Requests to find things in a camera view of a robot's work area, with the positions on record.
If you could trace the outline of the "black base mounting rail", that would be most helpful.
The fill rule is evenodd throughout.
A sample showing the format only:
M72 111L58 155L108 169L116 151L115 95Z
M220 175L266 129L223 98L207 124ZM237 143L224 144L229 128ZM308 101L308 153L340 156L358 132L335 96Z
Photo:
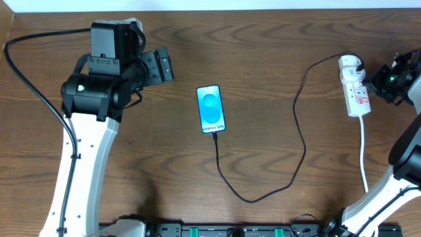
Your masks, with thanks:
M242 225L242 224L184 224L151 222L139 215L124 215L112 224L100 224L100 236L145 237L292 237L320 236L322 225L316 221L291 224Z

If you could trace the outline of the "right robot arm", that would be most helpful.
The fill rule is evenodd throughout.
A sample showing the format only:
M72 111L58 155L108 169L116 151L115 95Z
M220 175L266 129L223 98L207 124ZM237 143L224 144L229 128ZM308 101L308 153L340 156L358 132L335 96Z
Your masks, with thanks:
M396 55L366 78L364 63L353 53L341 54L339 78L343 84L347 112L361 119L371 111L368 94L387 103L407 102L420 112L420 51ZM389 166L372 187L363 180L365 194L342 209L325 225L321 236L375 236L379 225L410 200L420 196L420 117L416 117L396 141Z

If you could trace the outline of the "white charger plug adapter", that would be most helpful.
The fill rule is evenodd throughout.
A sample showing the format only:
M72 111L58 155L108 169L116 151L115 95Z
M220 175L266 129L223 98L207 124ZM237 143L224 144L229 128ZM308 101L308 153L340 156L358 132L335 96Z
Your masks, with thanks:
M362 82L366 76L364 62L356 55L343 55L338 60L339 77L343 84Z

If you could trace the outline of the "blue-screen Galaxy smartphone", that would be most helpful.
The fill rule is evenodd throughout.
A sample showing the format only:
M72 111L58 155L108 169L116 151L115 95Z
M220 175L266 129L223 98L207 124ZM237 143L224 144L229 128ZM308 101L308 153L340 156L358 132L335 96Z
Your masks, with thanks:
M226 121L219 85L197 88L196 94L202 133L224 131Z

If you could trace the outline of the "white power strip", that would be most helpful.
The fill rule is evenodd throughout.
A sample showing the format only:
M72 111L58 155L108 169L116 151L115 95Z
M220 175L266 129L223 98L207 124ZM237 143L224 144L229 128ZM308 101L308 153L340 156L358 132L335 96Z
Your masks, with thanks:
M367 88L360 81L341 80L345 96L347 114L361 117L371 111Z

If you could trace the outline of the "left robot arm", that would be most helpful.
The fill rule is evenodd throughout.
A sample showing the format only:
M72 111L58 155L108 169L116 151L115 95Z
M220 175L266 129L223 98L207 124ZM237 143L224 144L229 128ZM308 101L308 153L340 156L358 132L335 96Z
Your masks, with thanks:
M143 88L174 79L168 51L146 51L141 22L97 20L91 52L82 55L61 88L64 129L55 193L42 236L152 236L135 215L99 223L99 204L109 151L123 111Z

